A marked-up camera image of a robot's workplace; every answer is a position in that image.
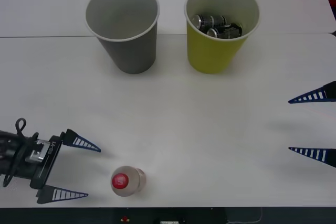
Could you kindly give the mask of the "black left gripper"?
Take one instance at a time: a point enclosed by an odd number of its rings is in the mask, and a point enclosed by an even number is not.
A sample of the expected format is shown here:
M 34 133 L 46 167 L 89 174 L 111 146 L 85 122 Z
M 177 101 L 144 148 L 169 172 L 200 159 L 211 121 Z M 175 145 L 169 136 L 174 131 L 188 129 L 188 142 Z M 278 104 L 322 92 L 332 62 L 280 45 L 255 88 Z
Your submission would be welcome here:
M 88 194 L 46 185 L 56 157 L 63 145 L 101 152 L 101 149 L 68 129 L 65 134 L 53 135 L 50 140 L 34 139 L 31 146 L 25 148 L 21 156 L 15 159 L 14 177 L 30 180 L 30 187 L 39 189 L 36 197 L 38 204 L 67 201 L 88 197 Z

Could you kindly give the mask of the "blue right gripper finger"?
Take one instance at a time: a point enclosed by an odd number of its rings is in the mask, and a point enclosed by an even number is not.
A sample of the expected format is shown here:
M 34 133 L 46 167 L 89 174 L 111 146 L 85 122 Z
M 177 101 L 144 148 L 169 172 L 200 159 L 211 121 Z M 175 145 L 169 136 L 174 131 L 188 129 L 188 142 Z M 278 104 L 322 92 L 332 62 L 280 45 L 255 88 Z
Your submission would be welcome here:
M 288 101 L 289 104 L 335 102 L 335 81 Z
M 288 147 L 289 150 L 310 159 L 322 162 L 336 168 L 336 149 L 335 148 L 301 148 Z

